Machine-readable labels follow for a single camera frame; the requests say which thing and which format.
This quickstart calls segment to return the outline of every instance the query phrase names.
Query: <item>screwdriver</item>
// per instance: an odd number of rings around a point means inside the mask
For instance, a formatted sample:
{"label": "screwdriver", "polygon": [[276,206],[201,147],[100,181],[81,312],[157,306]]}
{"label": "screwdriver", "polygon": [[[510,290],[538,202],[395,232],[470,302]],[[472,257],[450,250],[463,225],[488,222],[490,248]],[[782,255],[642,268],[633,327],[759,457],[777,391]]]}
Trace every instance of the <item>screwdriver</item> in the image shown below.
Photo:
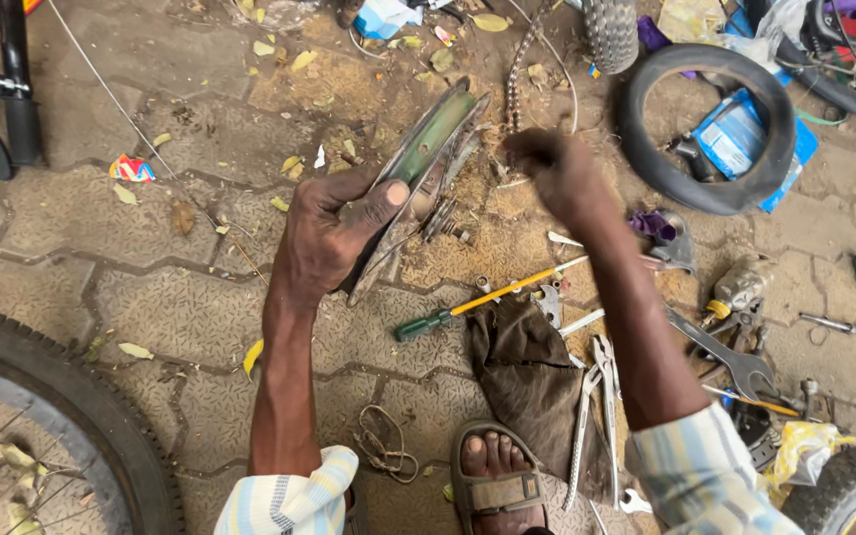
{"label": "screwdriver", "polygon": [[418,337],[418,336],[420,336],[426,332],[430,332],[432,329],[434,329],[436,326],[438,326],[440,324],[444,324],[444,325],[451,324],[452,320],[458,314],[461,314],[463,312],[467,312],[468,310],[471,310],[474,307],[478,307],[480,305],[483,305],[483,304],[487,303],[488,301],[493,300],[494,298],[500,297],[501,295],[504,295],[505,293],[516,290],[518,287],[527,286],[531,283],[535,283],[535,282],[539,281],[540,279],[542,279],[544,277],[549,277],[549,276],[553,275],[554,273],[559,273],[559,272],[565,270],[566,268],[569,268],[570,266],[575,266],[581,262],[584,262],[585,260],[587,260],[587,258],[588,258],[588,256],[586,256],[586,255],[579,256],[579,257],[575,258],[574,260],[571,260],[571,261],[566,262],[564,264],[561,264],[559,266],[551,267],[549,269],[544,269],[540,273],[530,275],[530,277],[527,277],[526,279],[517,281],[516,283],[514,283],[512,285],[505,286],[501,289],[496,289],[496,290],[492,291],[491,293],[488,293],[487,295],[484,295],[482,297],[478,297],[477,299],[474,299],[473,301],[469,301],[468,303],[465,303],[464,305],[461,305],[460,307],[455,307],[451,310],[446,310],[446,309],[435,310],[434,312],[432,312],[431,314],[429,314],[428,316],[426,316],[424,318],[419,318],[417,320],[412,320],[410,322],[403,323],[403,324],[401,324],[395,328],[395,339],[398,340],[398,342],[408,342],[409,340],[412,340],[412,339],[414,339],[414,338],[416,338],[416,337]]}

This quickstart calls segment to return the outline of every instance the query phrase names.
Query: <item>purple cloth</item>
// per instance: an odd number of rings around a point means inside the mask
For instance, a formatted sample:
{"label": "purple cloth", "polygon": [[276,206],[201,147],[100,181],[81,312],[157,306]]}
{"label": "purple cloth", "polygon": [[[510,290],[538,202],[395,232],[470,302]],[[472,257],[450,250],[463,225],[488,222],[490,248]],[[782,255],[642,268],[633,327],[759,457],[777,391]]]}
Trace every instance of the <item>purple cloth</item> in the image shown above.
{"label": "purple cloth", "polygon": [[[649,15],[639,17],[636,21],[636,28],[639,30],[639,42],[646,45],[650,53],[654,53],[672,44],[672,40],[659,30]],[[694,70],[683,70],[682,75],[691,80],[696,78]]]}
{"label": "purple cloth", "polygon": [[650,213],[633,211],[633,217],[630,218],[629,223],[634,229],[647,236],[659,235],[667,242],[672,242],[675,239],[675,226],[670,225],[669,221],[666,221],[666,218],[659,211]]}

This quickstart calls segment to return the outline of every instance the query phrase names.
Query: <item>handlebar grip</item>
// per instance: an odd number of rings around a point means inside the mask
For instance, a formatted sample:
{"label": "handlebar grip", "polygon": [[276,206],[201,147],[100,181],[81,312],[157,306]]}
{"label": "handlebar grip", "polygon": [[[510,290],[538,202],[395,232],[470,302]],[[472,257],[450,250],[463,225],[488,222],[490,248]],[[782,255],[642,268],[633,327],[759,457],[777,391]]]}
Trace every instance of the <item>handlebar grip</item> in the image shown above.
{"label": "handlebar grip", "polygon": [[26,98],[5,97],[8,153],[15,165],[45,163],[38,103]]}

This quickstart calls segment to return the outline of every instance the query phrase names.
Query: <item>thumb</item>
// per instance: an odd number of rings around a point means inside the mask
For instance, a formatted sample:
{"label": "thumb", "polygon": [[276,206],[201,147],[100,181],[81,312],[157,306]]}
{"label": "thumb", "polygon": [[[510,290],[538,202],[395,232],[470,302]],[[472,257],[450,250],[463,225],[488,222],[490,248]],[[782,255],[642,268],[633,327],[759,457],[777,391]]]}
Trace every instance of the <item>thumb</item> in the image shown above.
{"label": "thumb", "polygon": [[340,226],[345,237],[364,244],[395,217],[406,200],[408,185],[400,180],[375,186],[342,219]]}

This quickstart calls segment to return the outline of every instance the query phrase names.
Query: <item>brown cloth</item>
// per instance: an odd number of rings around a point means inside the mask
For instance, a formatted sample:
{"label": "brown cloth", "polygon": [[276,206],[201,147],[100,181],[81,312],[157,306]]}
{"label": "brown cloth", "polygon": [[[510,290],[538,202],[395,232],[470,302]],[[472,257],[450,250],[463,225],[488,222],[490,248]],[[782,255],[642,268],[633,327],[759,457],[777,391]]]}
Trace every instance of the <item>brown cloth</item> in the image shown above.
{"label": "brown cloth", "polygon": [[[560,334],[534,303],[506,297],[498,306],[475,309],[465,321],[465,345],[494,416],[548,472],[569,482],[585,371],[571,364]],[[610,453],[594,418],[584,433],[577,489],[594,502],[612,504]]]}

